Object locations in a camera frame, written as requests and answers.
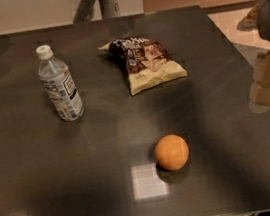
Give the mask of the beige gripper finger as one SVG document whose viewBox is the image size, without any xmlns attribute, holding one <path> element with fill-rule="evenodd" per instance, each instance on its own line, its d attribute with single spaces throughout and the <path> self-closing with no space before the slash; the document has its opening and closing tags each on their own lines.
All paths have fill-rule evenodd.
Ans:
<svg viewBox="0 0 270 216">
<path fill-rule="evenodd" d="M 249 109 L 253 113 L 265 113 L 270 109 L 270 49 L 257 53 L 253 82 L 249 95 Z"/>
</svg>

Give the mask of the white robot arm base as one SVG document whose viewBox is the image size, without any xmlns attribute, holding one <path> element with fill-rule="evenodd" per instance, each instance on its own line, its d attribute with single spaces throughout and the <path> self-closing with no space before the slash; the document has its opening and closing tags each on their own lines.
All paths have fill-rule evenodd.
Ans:
<svg viewBox="0 0 270 216">
<path fill-rule="evenodd" d="M 118 0 L 80 0 L 73 18 L 73 23 L 90 22 L 94 16 L 94 4 L 99 1 L 101 17 L 112 19 L 120 17 Z"/>
</svg>

